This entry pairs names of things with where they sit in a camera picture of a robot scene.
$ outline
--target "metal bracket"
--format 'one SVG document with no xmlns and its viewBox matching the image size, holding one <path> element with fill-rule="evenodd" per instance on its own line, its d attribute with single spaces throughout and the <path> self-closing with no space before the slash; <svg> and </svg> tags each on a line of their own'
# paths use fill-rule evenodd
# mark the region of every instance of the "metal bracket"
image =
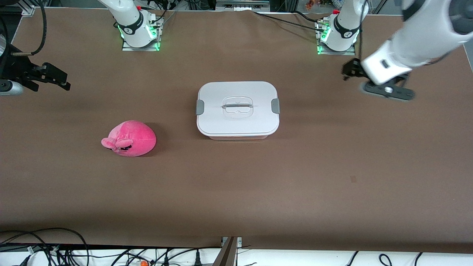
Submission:
<svg viewBox="0 0 473 266">
<path fill-rule="evenodd" d="M 222 246 L 222 247 L 223 247 L 223 245 L 227 242 L 227 239 L 228 239 L 228 237 L 222 237 L 222 240 L 221 240 L 221 246 Z M 237 241 L 238 241 L 238 242 L 237 242 L 237 244 L 238 244 L 238 245 L 237 245 L 237 248 L 241 248 L 241 247 L 242 247 L 242 246 L 241 246 L 241 243 L 242 243 L 242 242 L 241 242 L 241 237 L 238 237 L 238 238 L 237 238 Z"/>
<path fill-rule="evenodd" d="M 219 254 L 217 255 L 217 258 L 215 259 L 212 266 L 235 266 L 236 259 L 237 259 L 237 248 L 238 248 L 238 245 L 241 245 L 241 238 L 239 237 L 224 237 L 224 238 L 222 238 L 223 247 L 220 250 Z"/>
<path fill-rule="evenodd" d="M 24 17 L 31 17 L 35 12 L 35 4 L 31 0 L 21 0 L 15 6 L 21 8 L 21 15 Z"/>
</svg>

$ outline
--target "black cable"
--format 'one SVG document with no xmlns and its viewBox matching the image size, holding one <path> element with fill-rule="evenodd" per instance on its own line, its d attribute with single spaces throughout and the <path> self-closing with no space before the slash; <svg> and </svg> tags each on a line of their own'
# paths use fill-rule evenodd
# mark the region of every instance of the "black cable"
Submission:
<svg viewBox="0 0 473 266">
<path fill-rule="evenodd" d="M 154 261 L 154 263 L 151 263 L 150 266 L 153 266 L 153 265 L 155 265 L 156 263 L 162 263 L 162 262 L 158 262 L 158 261 L 159 261 L 162 257 L 167 256 L 167 253 L 168 253 L 169 251 L 171 251 L 171 250 L 173 250 L 173 248 L 168 248 L 168 249 L 166 250 L 166 252 L 163 253 L 163 254 L 162 254 L 161 256 L 159 256 L 158 258 L 156 258 L 156 260 Z"/>
<path fill-rule="evenodd" d="M 34 2 L 41 9 L 41 15 L 43 16 L 43 37 L 41 38 L 41 43 L 39 44 L 39 47 L 36 50 L 32 51 L 31 53 L 23 53 L 23 52 L 13 53 L 12 54 L 13 56 L 31 56 L 31 55 L 35 55 L 43 49 L 44 43 L 46 42 L 47 24 L 46 24 L 46 11 L 44 10 L 44 4 L 43 4 L 42 0 L 38 0 L 38 1 L 34 0 Z"/>
<path fill-rule="evenodd" d="M 290 21 L 287 21 L 287 20 L 280 19 L 280 18 L 271 17 L 271 16 L 268 16 L 268 15 L 265 15 L 265 14 L 260 14 L 260 13 L 257 13 L 257 12 L 254 12 L 254 13 L 258 14 L 260 16 L 263 16 L 263 17 L 272 18 L 272 19 L 279 20 L 279 21 L 282 21 L 282 22 L 286 22 L 286 23 L 296 25 L 296 26 L 299 26 L 299 27 L 308 28 L 308 29 L 311 29 L 311 30 L 314 30 L 314 31 L 320 31 L 320 32 L 324 31 L 322 29 L 318 29 L 318 28 L 314 28 L 314 27 L 308 27 L 308 26 L 305 26 L 305 25 L 297 24 L 297 23 L 294 23 L 294 22 L 290 22 Z"/>
<path fill-rule="evenodd" d="M 361 23 L 363 23 L 363 14 L 365 13 L 365 5 L 366 3 L 368 3 L 368 0 L 366 0 L 364 3 L 363 3 L 363 6 L 361 7 L 361 14 L 360 14 L 360 17 L 359 17 L 359 51 L 358 51 L 358 59 L 361 61 L 361 48 L 363 46 L 363 30 L 361 28 Z"/>
<path fill-rule="evenodd" d="M 171 260 L 171 259 L 173 259 L 173 258 L 175 258 L 175 257 L 177 257 L 177 256 L 179 256 L 179 255 L 181 255 L 181 254 L 187 253 L 187 252 L 189 252 L 189 251 L 198 250 L 198 249 L 205 249 L 205 248 L 221 248 L 221 247 L 191 248 L 191 249 L 184 250 L 184 251 L 182 251 L 182 252 L 177 253 L 176 255 L 173 255 L 173 256 L 169 257 L 168 260 Z"/>
<path fill-rule="evenodd" d="M 351 264 L 353 263 L 353 260 L 355 259 L 356 255 L 358 254 L 359 251 L 355 251 L 355 253 L 353 253 L 353 256 L 351 256 L 351 260 L 350 262 L 347 264 L 347 266 L 351 266 Z"/>
<path fill-rule="evenodd" d="M 64 227 L 51 227 L 51 228 L 44 228 L 44 229 L 38 229 L 38 230 L 34 230 L 34 231 L 18 231 L 18 230 L 8 230 L 8 231 L 0 231 L 0 234 L 1 233 L 15 233 L 15 232 L 21 232 L 21 234 L 18 234 L 16 236 L 13 236 L 7 240 L 4 240 L 3 242 L 0 242 L 0 245 L 9 241 L 9 240 L 13 240 L 13 239 L 16 239 L 16 238 L 19 238 L 21 236 L 24 236 L 24 235 L 27 235 L 27 234 L 31 234 L 32 236 L 35 236 L 37 237 L 34 233 L 37 233 L 37 232 L 42 232 L 42 231 L 52 231 L 52 230 L 62 230 L 62 231 L 68 231 L 68 232 L 71 232 L 75 235 L 77 235 L 80 240 L 82 241 L 82 243 L 84 244 L 84 247 L 85 247 L 85 250 L 87 252 L 87 256 L 89 256 L 89 250 L 88 250 L 88 247 L 87 247 L 87 243 L 85 241 L 85 239 L 82 237 L 81 234 L 79 234 L 77 231 L 74 231 L 74 230 L 71 230 L 71 229 L 68 229 L 68 228 L 64 228 Z M 47 244 L 41 239 L 41 243 L 44 244 L 45 246 L 47 246 Z M 89 257 L 87 257 L 87 266 L 89 265 Z"/>
<path fill-rule="evenodd" d="M 297 11 L 297 10 L 291 11 L 291 13 L 293 13 L 293 14 L 299 14 L 299 15 L 301 15 L 303 18 L 307 19 L 308 21 L 317 22 L 317 19 L 311 19 L 311 18 L 309 18 L 308 16 L 304 15 L 302 12 L 299 12 L 299 11 Z"/>
<path fill-rule="evenodd" d="M 115 263 L 117 263 L 117 261 L 123 257 L 124 255 L 126 255 L 128 252 L 130 252 L 131 249 L 127 249 L 125 250 L 122 254 L 118 255 L 118 257 L 112 262 L 112 264 L 110 266 L 114 266 Z"/>
<path fill-rule="evenodd" d="M 196 250 L 196 251 L 195 251 L 195 262 L 194 262 L 194 266 L 202 266 L 201 253 L 199 252 L 199 250 Z"/>
<path fill-rule="evenodd" d="M 59 257 L 61 257 L 61 259 L 64 261 L 64 264 L 61 263 L 61 261 L 59 260 Z M 70 265 L 67 263 L 66 258 L 63 257 L 62 254 L 61 254 L 59 251 L 56 252 L 56 260 L 57 260 L 57 262 L 59 263 L 59 265 L 70 266 Z"/>
<path fill-rule="evenodd" d="M 139 258 L 139 259 L 141 259 L 141 260 L 145 260 L 146 262 L 149 263 L 149 261 L 148 261 L 147 259 L 140 257 L 140 254 L 143 253 L 143 252 L 145 252 L 146 250 L 148 250 L 148 249 L 143 249 L 142 251 L 140 251 L 140 252 L 139 252 L 138 254 L 136 254 L 136 255 L 133 255 L 133 254 L 130 254 L 130 253 L 129 253 L 129 255 L 132 255 L 133 257 L 132 257 L 131 260 L 129 259 L 129 261 L 126 263 L 126 266 L 129 266 L 136 258 Z"/>
<path fill-rule="evenodd" d="M 94 257 L 94 258 L 105 258 L 105 257 L 116 257 L 120 256 L 121 254 L 115 254 L 115 255 L 108 255 L 108 256 L 94 256 L 94 255 L 89 255 L 89 257 Z M 87 257 L 87 255 L 79 255 L 79 254 L 72 254 L 73 257 Z"/>
<path fill-rule="evenodd" d="M 17 248 L 4 249 L 4 250 L 0 250 L 0 252 L 9 252 L 9 251 L 13 251 L 13 250 L 28 248 L 28 247 L 29 247 L 29 246 L 21 246 L 21 247 L 17 247 Z"/>
<path fill-rule="evenodd" d="M 164 15 L 166 14 L 166 11 L 167 11 L 167 9 L 165 9 L 164 12 L 163 12 L 163 14 L 162 14 L 161 16 L 159 16 L 157 19 L 152 20 L 151 23 L 155 23 L 155 22 L 157 22 L 158 20 L 160 20 L 161 18 L 164 18 Z"/>
<path fill-rule="evenodd" d="M 13 236 L 13 237 L 1 242 L 0 246 L 1 246 L 1 244 L 5 243 L 6 241 L 8 241 L 10 239 L 16 239 L 18 237 L 21 237 L 21 236 L 24 236 L 24 235 L 27 235 L 27 234 L 32 235 L 33 237 L 38 239 L 44 245 L 44 247 L 40 246 L 40 248 L 44 252 L 44 255 L 46 256 L 46 258 L 48 259 L 48 266 L 51 266 L 52 257 L 51 257 L 51 254 L 49 253 L 48 245 L 38 235 L 34 234 L 34 232 L 20 231 L 20 230 L 9 230 L 9 231 L 0 231 L 0 233 L 20 233 L 16 236 Z"/>
<path fill-rule="evenodd" d="M 79 263 L 77 263 L 77 261 L 74 259 L 74 256 L 72 255 L 72 250 L 69 250 L 68 258 L 70 260 L 70 264 L 80 266 Z"/>
<path fill-rule="evenodd" d="M 417 254 L 417 257 L 415 257 L 414 266 L 417 266 L 417 261 L 419 260 L 419 258 L 422 254 L 423 254 L 423 252 L 419 252 L 419 254 Z"/>
<path fill-rule="evenodd" d="M 383 5 L 379 8 L 378 13 L 376 13 L 376 14 L 379 14 L 379 12 L 381 12 L 381 10 L 383 9 L 383 7 L 384 7 L 384 5 L 385 5 L 386 3 L 387 3 L 387 1 L 384 1 Z"/>
<path fill-rule="evenodd" d="M 169 250 L 166 250 L 166 253 L 164 254 L 164 263 L 161 264 L 162 266 L 169 266 L 169 258 L 167 257 L 167 253 Z"/>
<path fill-rule="evenodd" d="M 389 262 L 389 264 L 384 263 L 383 257 L 387 258 L 387 261 Z M 379 262 L 381 262 L 381 264 L 383 264 L 384 266 L 393 266 L 393 263 L 391 262 L 391 259 L 388 257 L 388 255 L 379 254 L 378 258 L 379 258 Z"/>
</svg>

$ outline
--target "brown table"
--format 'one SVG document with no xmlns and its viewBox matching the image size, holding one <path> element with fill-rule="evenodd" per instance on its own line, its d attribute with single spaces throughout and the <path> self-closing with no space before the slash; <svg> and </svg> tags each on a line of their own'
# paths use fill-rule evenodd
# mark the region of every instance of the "brown table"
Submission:
<svg viewBox="0 0 473 266">
<path fill-rule="evenodd" d="M 343 81 L 350 57 L 317 55 L 310 30 L 249 11 L 179 12 L 159 52 L 122 52 L 107 10 L 47 17 L 46 45 L 31 60 L 58 66 L 72 87 L 0 98 L 2 229 L 69 227 L 91 244 L 198 247 L 238 235 L 253 248 L 473 252 L 473 75 L 463 47 L 413 71 L 417 97 L 403 103 L 360 93 L 363 79 Z M 367 17 L 364 55 L 401 26 Z M 40 38 L 36 12 L 14 44 L 31 51 Z M 264 141 L 197 130 L 199 88 L 236 80 L 278 90 L 280 127 Z M 130 119 L 155 130 L 150 154 L 101 146 Z"/>
</svg>

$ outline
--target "stuffed animal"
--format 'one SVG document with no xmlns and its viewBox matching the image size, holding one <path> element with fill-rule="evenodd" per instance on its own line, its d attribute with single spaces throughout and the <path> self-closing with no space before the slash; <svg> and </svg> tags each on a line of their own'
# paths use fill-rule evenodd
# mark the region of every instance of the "stuffed animal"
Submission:
<svg viewBox="0 0 473 266">
<path fill-rule="evenodd" d="M 156 145 L 153 130 L 140 121 L 129 120 L 116 126 L 102 145 L 120 156 L 135 157 L 148 153 Z"/>
</svg>

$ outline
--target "white storage box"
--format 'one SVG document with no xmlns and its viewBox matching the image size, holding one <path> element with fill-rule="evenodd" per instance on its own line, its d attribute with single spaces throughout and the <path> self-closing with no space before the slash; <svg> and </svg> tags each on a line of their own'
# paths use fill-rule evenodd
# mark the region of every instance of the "white storage box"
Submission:
<svg viewBox="0 0 473 266">
<path fill-rule="evenodd" d="M 213 140 L 262 140 L 279 126 L 276 88 L 264 81 L 211 82 L 199 90 L 197 128 Z"/>
</svg>

